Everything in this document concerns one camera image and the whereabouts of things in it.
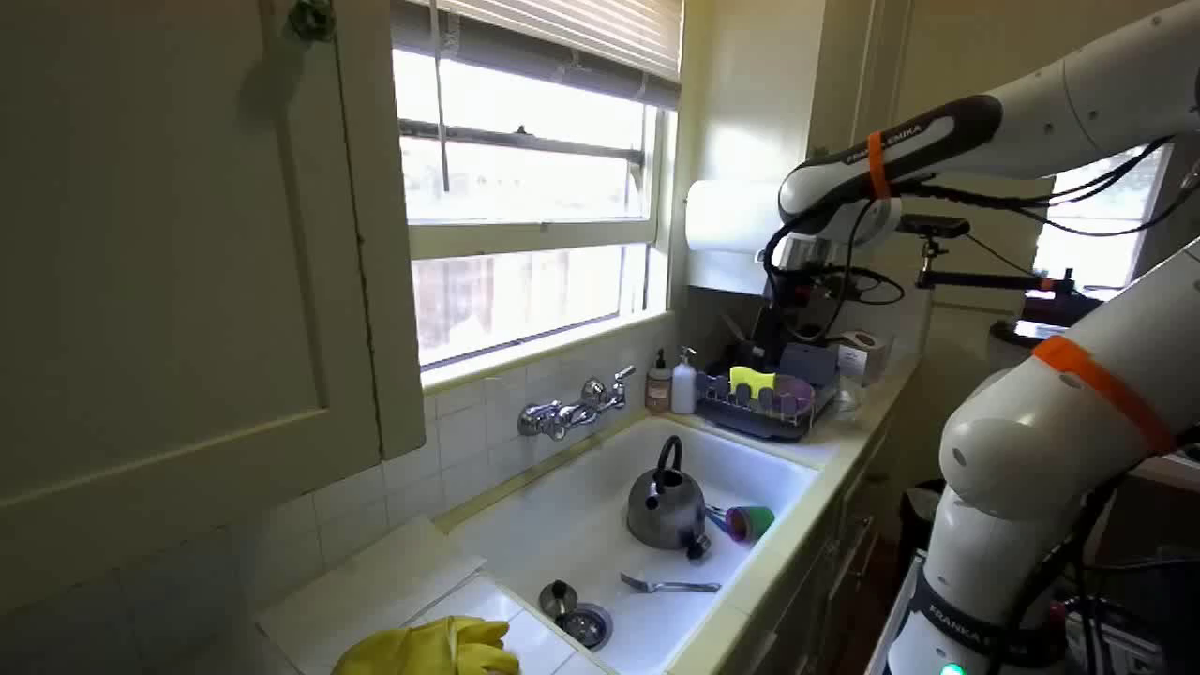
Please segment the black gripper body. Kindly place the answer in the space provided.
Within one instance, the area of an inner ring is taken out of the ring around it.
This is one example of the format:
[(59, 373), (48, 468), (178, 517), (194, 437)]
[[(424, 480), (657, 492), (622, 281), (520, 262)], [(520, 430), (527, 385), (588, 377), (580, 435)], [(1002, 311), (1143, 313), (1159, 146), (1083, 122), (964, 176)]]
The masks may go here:
[(798, 270), (773, 270), (767, 281), (767, 306), (754, 326), (754, 347), (775, 362), (790, 342), (818, 342), (827, 326), (807, 313), (827, 267), (803, 262)]

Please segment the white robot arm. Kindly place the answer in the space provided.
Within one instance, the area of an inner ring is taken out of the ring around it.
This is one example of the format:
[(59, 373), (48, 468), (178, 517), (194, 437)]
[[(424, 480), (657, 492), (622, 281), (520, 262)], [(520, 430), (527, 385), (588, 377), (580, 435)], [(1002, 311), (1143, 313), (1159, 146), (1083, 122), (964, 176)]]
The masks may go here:
[[(933, 195), (949, 173), (1048, 176), (1197, 128), (1200, 0), (1137, 20), (1017, 81), (927, 110), (794, 163), (779, 226)], [(929, 546), (884, 648), (888, 675), (1055, 675), (1048, 591), (1089, 538), (1100, 488), (1200, 422), (1200, 245), (988, 377), (947, 421)]]

